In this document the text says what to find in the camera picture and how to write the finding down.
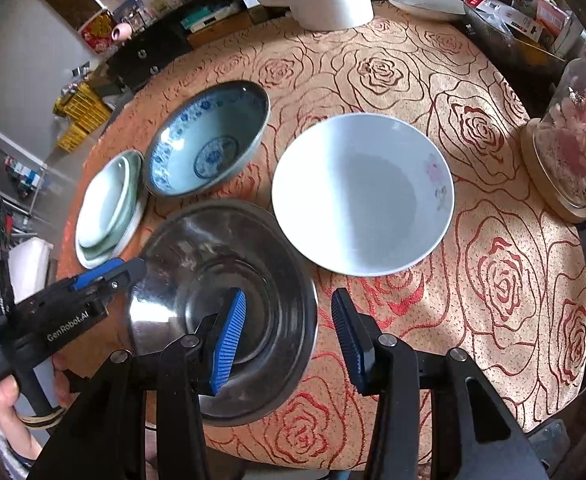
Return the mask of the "person's left hand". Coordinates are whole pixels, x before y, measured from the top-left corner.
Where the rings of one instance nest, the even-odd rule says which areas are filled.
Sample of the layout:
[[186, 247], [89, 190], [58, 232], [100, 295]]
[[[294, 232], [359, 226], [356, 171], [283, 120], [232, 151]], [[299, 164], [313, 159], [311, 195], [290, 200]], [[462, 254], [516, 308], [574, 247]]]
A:
[[[64, 372], [68, 369], [66, 359], [61, 353], [52, 358], [54, 369], [54, 391], [58, 404], [69, 408], [74, 396], [69, 391], [69, 381]], [[20, 397], [16, 379], [8, 376], [0, 382], [0, 428], [8, 439], [11, 448], [23, 458], [36, 460], [42, 446], [18, 418], [14, 405]]]

